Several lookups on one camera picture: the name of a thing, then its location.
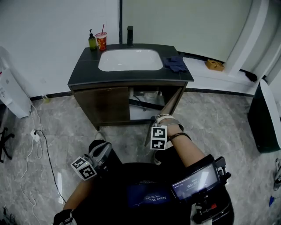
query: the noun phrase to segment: red cup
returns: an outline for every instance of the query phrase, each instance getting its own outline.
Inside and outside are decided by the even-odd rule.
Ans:
[[[100,50],[101,51],[106,50],[106,36],[107,36],[107,33],[106,32],[101,32],[101,33],[97,33],[95,36],[96,36],[98,47],[100,48]]]

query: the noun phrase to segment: soap dispenser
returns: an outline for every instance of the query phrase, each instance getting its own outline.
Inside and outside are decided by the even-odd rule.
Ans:
[[[92,29],[90,30],[89,46],[91,50],[95,50],[97,48],[96,38],[92,34]]]

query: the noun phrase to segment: gray marble tile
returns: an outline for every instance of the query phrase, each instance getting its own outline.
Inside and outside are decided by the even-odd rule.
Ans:
[[[33,108],[32,108],[32,116],[30,115],[21,119],[15,118],[13,133],[15,135],[30,134],[31,130],[34,127],[36,130],[41,129],[40,121],[42,124],[43,131],[45,132],[50,119],[50,110],[38,110],[37,112],[40,117],[40,120],[37,116],[36,111]]]
[[[47,198],[38,193],[34,193],[34,198],[37,202],[34,208],[36,216],[48,224],[54,221],[54,216],[63,208],[63,205],[58,202],[58,199]]]
[[[79,107],[53,109],[50,113],[47,135],[94,136],[96,129]]]
[[[67,150],[67,157],[66,163],[67,167],[71,168],[70,164],[76,160],[79,156],[83,156],[83,154],[89,153],[89,145],[95,137],[91,136],[72,136],[69,137],[68,142],[68,150]]]
[[[184,125],[193,142],[207,155],[223,155],[227,170],[232,173],[227,189],[238,225],[272,224],[281,210],[281,199],[268,207],[273,192],[275,159],[281,151],[260,154],[247,121],[252,98],[211,93],[184,93],[174,116]],[[33,102],[42,119],[47,135],[54,175],[62,176],[62,195],[68,199],[80,178],[69,164],[88,152],[94,140],[95,128],[87,119],[73,96],[53,98],[50,103]],[[35,116],[36,127],[39,126]],[[6,206],[16,216],[19,224],[34,225],[32,205],[20,190],[21,176],[26,169],[26,157],[31,151],[31,117],[17,119],[9,110],[4,113],[1,127],[8,127],[16,137],[7,142],[13,160],[0,163],[0,206]],[[151,162],[153,151],[144,146],[148,125],[101,127],[107,141],[123,163]],[[49,165],[45,142],[43,157],[37,159],[36,145],[29,159],[29,170],[23,178],[23,189],[33,193],[37,206],[35,212],[42,225],[50,224],[62,209]]]
[[[32,102],[37,110],[46,109],[57,109],[57,108],[75,108],[79,107],[78,102],[75,100],[74,96],[50,98],[50,102],[45,102],[44,100],[37,100]]]
[[[50,161],[53,167],[64,168],[66,166],[66,158],[68,151],[68,137],[67,136],[52,136],[46,135],[48,143],[48,151],[50,155]],[[43,149],[43,155],[41,159],[37,158],[37,155],[41,157],[40,145],[34,145],[32,154],[29,157],[30,162],[40,163],[45,166],[49,166],[49,157],[46,148],[46,141],[44,138],[41,140],[41,146]]]
[[[60,172],[62,196],[67,201],[82,180],[72,168],[61,169]]]

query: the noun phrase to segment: wrist strap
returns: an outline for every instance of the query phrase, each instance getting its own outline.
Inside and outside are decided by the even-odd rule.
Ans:
[[[180,135],[187,136],[187,137],[191,140],[191,138],[190,138],[190,137],[189,137],[186,133],[181,132],[181,133],[174,134],[174,135],[173,135],[173,136],[171,136],[171,137],[168,137],[167,142],[169,142],[169,141],[173,140],[175,137],[180,136]]]

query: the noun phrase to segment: bathroom vanity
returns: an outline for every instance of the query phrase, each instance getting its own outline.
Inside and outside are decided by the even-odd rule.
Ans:
[[[68,86],[91,123],[100,126],[150,123],[172,114],[190,81],[189,71],[175,73],[163,58],[178,56],[173,46],[108,45],[107,51],[85,48]]]

